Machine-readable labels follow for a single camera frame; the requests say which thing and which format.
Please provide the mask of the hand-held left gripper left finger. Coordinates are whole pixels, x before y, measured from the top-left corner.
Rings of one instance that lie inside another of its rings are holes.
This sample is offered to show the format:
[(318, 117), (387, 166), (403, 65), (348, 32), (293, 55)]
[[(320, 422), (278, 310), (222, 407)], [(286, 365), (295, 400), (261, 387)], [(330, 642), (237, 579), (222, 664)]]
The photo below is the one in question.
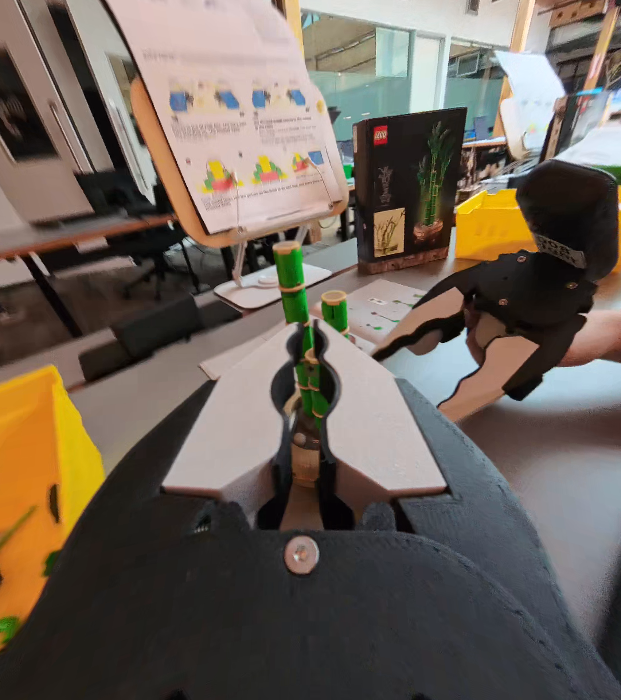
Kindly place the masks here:
[(288, 421), (287, 398), (277, 406), (272, 388), (277, 377), (294, 386), (296, 336), (288, 325), (222, 373), (164, 478), (166, 493), (237, 503), (246, 517), (274, 497), (272, 464)]

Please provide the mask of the green bamboo brick model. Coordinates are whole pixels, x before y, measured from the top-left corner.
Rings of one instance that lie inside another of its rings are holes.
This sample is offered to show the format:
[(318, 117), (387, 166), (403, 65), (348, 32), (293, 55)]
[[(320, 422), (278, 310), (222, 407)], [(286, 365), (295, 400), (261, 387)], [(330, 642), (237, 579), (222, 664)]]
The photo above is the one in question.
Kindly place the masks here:
[(296, 485), (311, 489), (320, 475), (320, 429), (329, 402), (320, 389), (318, 340), (306, 296), (301, 244), (297, 241), (277, 243), (273, 246), (273, 257), (285, 320), (288, 324), (301, 324), (304, 327), (301, 356), (295, 372), (303, 409), (299, 419), (300, 435), (306, 438), (306, 444), (303, 447), (295, 442), (292, 444), (292, 473)]

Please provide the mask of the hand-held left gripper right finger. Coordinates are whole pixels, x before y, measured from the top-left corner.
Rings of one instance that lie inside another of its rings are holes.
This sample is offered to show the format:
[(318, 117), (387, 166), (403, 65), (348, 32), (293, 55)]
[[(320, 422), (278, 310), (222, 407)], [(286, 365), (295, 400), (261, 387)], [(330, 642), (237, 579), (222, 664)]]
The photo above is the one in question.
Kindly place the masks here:
[(353, 515), (446, 492), (447, 483), (397, 379), (327, 322), (314, 323), (321, 445), (330, 489)]

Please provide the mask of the black bamboo product box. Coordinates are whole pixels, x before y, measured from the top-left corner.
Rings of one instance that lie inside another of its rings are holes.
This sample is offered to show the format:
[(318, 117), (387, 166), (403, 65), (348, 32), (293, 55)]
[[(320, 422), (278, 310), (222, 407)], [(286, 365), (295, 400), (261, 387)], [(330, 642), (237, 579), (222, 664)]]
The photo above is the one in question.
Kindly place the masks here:
[(358, 267), (366, 275), (448, 257), (467, 108), (353, 125)]

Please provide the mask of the dark wall poster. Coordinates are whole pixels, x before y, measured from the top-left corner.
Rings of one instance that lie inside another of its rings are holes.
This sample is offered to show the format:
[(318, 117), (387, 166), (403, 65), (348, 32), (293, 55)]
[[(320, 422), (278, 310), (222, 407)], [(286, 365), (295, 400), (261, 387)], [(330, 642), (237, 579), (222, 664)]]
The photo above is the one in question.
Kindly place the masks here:
[(9, 51), (0, 48), (0, 140), (15, 162), (58, 153)]

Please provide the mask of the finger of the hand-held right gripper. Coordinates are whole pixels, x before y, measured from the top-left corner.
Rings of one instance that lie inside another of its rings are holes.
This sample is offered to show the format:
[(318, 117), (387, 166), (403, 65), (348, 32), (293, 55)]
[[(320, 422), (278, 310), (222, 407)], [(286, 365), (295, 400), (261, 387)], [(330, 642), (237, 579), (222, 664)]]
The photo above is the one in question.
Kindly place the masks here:
[(385, 361), (401, 349), (413, 355), (431, 353), (442, 342), (449, 342), (465, 327), (464, 295), (448, 290), (436, 296), (428, 294), (371, 352), (376, 361)]
[(454, 394), (438, 405), (453, 423), (479, 412), (505, 394), (505, 384), (539, 349), (537, 343), (521, 336), (495, 337), (485, 348), (481, 367), (463, 378)]

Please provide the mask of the black box with green lights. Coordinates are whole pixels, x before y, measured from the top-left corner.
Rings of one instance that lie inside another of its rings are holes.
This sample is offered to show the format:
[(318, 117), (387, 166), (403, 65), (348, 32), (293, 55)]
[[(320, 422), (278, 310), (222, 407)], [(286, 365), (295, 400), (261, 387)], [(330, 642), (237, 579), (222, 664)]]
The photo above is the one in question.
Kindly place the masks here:
[(121, 319), (110, 328), (125, 354), (140, 361), (166, 346), (192, 337), (202, 330), (203, 323), (194, 297), (185, 295)]

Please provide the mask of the grey desk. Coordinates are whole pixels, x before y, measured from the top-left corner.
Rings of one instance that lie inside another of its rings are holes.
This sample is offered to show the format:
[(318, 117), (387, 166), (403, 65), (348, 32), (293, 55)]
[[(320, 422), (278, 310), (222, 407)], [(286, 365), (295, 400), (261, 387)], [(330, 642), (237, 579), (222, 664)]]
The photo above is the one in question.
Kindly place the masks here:
[[(105, 471), (207, 379), (199, 363), (282, 319), (272, 304), (72, 392)], [(461, 428), (508, 479), (576, 625), (599, 643), (621, 564), (621, 364), (551, 370), (524, 401), (501, 399)]]

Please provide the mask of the printed instruction sheet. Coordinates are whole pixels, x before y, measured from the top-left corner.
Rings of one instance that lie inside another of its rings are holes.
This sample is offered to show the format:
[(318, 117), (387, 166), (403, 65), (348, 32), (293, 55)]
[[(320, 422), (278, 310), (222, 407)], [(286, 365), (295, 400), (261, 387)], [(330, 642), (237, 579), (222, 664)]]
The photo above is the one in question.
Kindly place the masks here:
[(270, 1), (106, 1), (209, 235), (326, 218), (348, 198), (329, 109)]

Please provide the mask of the yellow bin with green pieces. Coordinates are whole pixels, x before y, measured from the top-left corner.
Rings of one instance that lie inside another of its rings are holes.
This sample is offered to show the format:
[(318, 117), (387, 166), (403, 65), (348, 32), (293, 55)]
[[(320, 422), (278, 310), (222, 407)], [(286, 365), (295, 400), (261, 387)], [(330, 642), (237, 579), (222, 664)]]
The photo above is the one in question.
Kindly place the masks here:
[(102, 456), (55, 367), (0, 384), (0, 654), (104, 480)]

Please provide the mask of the person's right forearm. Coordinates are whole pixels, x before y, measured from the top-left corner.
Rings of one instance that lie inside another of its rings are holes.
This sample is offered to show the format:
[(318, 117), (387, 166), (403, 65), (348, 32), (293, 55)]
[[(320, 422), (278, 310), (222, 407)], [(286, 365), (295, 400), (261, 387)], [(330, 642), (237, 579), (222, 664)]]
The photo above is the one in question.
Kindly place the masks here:
[(621, 364), (621, 310), (591, 311), (575, 335), (560, 367), (602, 360)]

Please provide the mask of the open instruction booklet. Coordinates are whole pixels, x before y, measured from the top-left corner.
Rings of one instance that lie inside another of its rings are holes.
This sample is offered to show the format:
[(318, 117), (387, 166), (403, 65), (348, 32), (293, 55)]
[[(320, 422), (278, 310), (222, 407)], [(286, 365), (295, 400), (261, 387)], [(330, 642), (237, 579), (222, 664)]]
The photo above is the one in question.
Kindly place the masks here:
[[(423, 290), (384, 279), (348, 293), (350, 340), (365, 354), (369, 354), (424, 294)], [(210, 380), (218, 380), (230, 367), (279, 334), (283, 326), (283, 322), (278, 323), (262, 335), (204, 360), (199, 364), (200, 369)]]

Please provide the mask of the brown edged table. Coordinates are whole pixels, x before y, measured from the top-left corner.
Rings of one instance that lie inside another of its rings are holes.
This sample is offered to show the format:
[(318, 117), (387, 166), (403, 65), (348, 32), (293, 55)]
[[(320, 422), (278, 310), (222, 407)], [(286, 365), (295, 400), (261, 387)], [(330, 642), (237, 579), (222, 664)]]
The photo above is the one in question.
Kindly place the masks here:
[(48, 276), (44, 274), (43, 268), (37, 264), (38, 255), (89, 241), (122, 237), (175, 222), (175, 214), (140, 217), (113, 214), (68, 223), (60, 221), (55, 227), (26, 224), (0, 231), (0, 261), (23, 262), (63, 327), (72, 338), (80, 338), (84, 335), (83, 332), (51, 285)]

